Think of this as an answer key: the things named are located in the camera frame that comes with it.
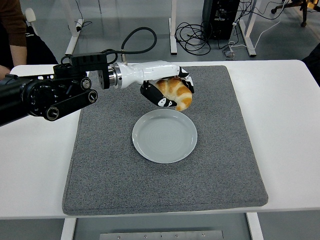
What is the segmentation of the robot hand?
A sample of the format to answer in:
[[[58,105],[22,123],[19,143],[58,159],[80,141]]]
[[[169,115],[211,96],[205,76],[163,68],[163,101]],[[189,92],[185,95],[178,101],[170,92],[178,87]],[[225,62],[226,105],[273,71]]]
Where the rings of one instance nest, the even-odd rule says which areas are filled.
[[[140,84],[140,93],[159,107],[186,110],[192,103],[194,84],[182,67],[167,61],[152,61],[126,65],[122,62],[109,68],[110,83],[124,89],[132,83]]]

